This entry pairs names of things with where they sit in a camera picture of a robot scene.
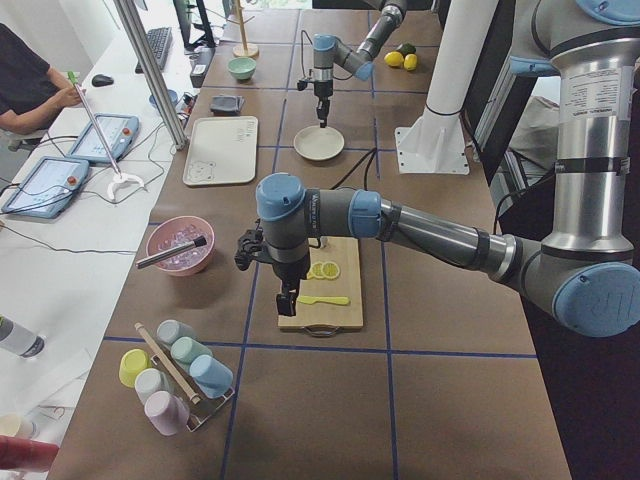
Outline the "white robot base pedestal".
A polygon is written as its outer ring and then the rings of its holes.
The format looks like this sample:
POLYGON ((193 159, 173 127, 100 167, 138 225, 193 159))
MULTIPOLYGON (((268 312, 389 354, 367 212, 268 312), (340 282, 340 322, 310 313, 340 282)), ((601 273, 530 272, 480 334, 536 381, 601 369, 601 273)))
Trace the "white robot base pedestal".
POLYGON ((450 3, 423 114, 395 130, 400 173, 469 173, 461 112, 497 6, 497 0, 450 3))

